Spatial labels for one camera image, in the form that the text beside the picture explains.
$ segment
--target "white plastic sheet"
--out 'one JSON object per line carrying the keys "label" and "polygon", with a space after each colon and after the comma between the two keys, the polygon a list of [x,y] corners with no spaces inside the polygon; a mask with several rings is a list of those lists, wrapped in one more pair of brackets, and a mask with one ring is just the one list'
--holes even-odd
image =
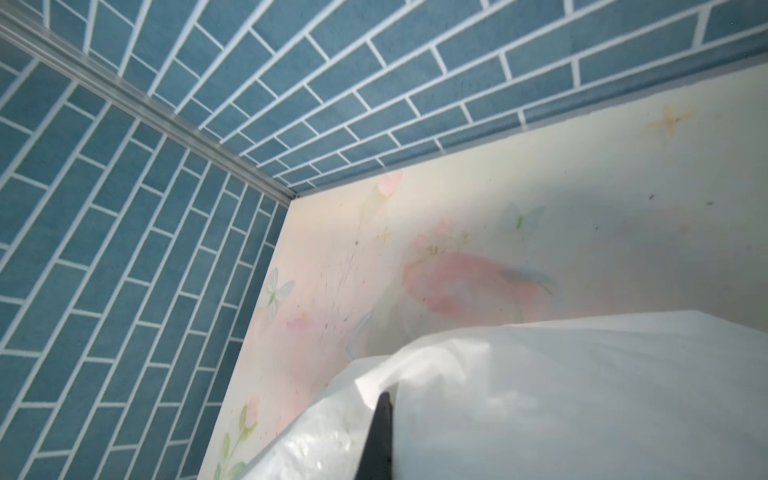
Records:
{"label": "white plastic sheet", "polygon": [[354,478],[385,389],[398,480],[768,478],[768,335],[699,312],[460,329],[356,360],[244,478]]}

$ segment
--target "gray corner strip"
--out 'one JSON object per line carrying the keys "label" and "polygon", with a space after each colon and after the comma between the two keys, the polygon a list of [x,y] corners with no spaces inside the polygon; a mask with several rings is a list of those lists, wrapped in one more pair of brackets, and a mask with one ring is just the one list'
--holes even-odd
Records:
{"label": "gray corner strip", "polygon": [[0,0],[0,38],[281,204],[287,206],[296,196],[289,188],[207,137],[159,101],[149,98],[143,91],[102,67],[74,45],[11,7],[6,0]]}

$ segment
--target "wall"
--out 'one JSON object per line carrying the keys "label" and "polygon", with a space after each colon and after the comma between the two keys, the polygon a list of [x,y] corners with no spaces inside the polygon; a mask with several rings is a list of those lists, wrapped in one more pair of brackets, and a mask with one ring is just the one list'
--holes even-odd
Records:
{"label": "wall", "polygon": [[14,2],[297,192],[768,50],[764,0]]}
{"label": "wall", "polygon": [[0,478],[194,478],[286,208],[0,62]]}
{"label": "wall", "polygon": [[[292,202],[200,477],[350,359],[424,333],[685,309],[768,331],[767,82],[761,65]],[[245,437],[229,460],[225,435]]]}

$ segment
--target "blue tile wall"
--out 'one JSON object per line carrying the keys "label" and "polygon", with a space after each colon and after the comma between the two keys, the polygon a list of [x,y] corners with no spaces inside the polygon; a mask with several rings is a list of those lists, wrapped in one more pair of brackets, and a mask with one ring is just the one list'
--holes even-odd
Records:
{"label": "blue tile wall", "polygon": [[[303,193],[372,172],[356,167],[370,160],[396,168],[434,147],[461,147],[502,126],[514,133],[768,51],[768,2],[760,0],[227,0],[197,10],[195,0],[150,0],[143,21],[138,0],[102,0],[93,18],[97,0],[44,1],[54,8],[44,13],[43,0],[24,8],[39,21],[49,15],[61,37]],[[30,68],[3,45],[0,62],[8,67],[0,68],[0,91]],[[38,94],[31,81],[53,83],[58,74],[34,70],[24,101],[2,113],[28,129],[58,95]],[[466,121],[424,128],[425,117],[445,119],[456,107]],[[341,127],[351,139],[330,135]],[[28,134],[11,137],[6,128],[0,124],[0,166]],[[404,133],[417,130],[433,133]],[[402,140],[386,151],[363,147],[396,131]],[[108,151],[110,139],[101,142]],[[318,167],[349,149],[370,156]],[[309,165],[318,170],[312,177]]]}
{"label": "blue tile wall", "polygon": [[286,209],[0,47],[0,477],[194,478]]}

